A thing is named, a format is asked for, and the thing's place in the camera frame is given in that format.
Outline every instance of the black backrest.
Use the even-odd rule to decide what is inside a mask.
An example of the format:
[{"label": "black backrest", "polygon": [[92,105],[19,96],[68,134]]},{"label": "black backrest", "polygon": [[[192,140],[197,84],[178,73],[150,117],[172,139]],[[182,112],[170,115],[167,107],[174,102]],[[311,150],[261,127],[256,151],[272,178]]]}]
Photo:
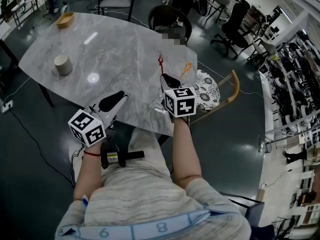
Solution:
[{"label": "black backrest", "polygon": [[245,0],[242,0],[241,2],[236,3],[233,7],[229,21],[223,24],[224,28],[237,31],[240,28],[240,25],[244,20],[249,9],[250,9],[250,5]]},{"label": "black backrest", "polygon": [[183,22],[183,26],[185,28],[184,37],[186,41],[188,41],[192,33],[191,23],[183,12],[175,7],[169,5],[159,5],[154,7],[149,13],[149,27],[151,30],[155,30],[158,26],[171,27],[177,18],[179,18],[180,22]]}]

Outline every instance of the shelf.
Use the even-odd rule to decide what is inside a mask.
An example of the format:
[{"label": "shelf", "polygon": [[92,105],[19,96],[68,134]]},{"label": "shelf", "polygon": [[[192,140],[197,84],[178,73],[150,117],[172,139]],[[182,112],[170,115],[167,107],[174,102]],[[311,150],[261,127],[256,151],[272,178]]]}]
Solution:
[{"label": "shelf", "polygon": [[262,93],[263,93],[263,101],[264,101],[264,123],[265,123],[265,131],[269,131],[271,133],[266,134],[265,138],[269,141],[275,140],[275,135],[272,132],[274,130],[274,112],[272,109],[273,99],[271,97],[270,84],[268,78],[265,77],[260,71],[260,79],[262,84]]},{"label": "shelf", "polygon": [[280,59],[278,60],[278,63],[281,67],[282,73],[284,74],[284,80],[285,80],[286,85],[288,87],[288,91],[289,91],[289,95],[290,95],[290,99],[291,99],[291,106],[292,106],[292,110],[293,110],[293,117],[296,117],[297,116],[297,106],[296,106],[296,101],[295,101],[294,95],[292,93],[292,87],[291,87],[289,79],[288,79],[288,73],[285,70],[284,66],[282,65],[282,62]]}]

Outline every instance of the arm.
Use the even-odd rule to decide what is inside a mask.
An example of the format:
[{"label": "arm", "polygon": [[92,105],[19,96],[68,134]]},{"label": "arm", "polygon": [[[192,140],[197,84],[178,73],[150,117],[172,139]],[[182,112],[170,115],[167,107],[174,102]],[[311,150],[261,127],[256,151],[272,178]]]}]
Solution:
[{"label": "arm", "polygon": [[190,129],[182,118],[174,119],[172,163],[175,183],[179,187],[184,189],[192,180],[202,178]]},{"label": "arm", "polygon": [[[93,154],[101,153],[102,141],[88,147],[85,151]],[[84,195],[90,198],[92,193],[101,188],[101,156],[84,154],[82,165],[77,179],[73,199],[81,200]]]}]

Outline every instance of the marble table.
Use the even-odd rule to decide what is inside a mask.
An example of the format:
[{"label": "marble table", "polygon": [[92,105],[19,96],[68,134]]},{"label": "marble table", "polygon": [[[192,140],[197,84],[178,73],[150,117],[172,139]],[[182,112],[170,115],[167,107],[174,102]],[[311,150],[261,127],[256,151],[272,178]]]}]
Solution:
[{"label": "marble table", "polygon": [[[67,76],[56,73],[54,59],[66,53],[73,65]],[[75,13],[70,27],[52,24],[26,51],[19,67],[41,86],[85,107],[100,95],[123,90],[129,99],[117,114],[119,121],[172,136],[167,111],[156,104],[163,72],[180,77],[187,63],[192,69],[183,79],[195,86],[197,55],[176,40],[121,19]]]}]

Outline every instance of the orange object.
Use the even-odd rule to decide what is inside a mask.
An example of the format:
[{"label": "orange object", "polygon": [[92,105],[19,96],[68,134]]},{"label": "orange object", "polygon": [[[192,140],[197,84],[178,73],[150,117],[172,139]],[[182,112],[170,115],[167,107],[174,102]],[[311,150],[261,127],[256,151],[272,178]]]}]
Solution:
[{"label": "orange object", "polygon": [[63,13],[55,22],[58,29],[65,29],[71,25],[71,23],[75,20],[74,12],[65,12]]},{"label": "orange object", "polygon": [[180,76],[180,78],[182,78],[184,76],[184,74],[186,72],[188,72],[190,69],[192,68],[192,62],[188,63],[188,64],[185,64],[185,68],[184,68],[184,71],[182,73],[182,75]]}]

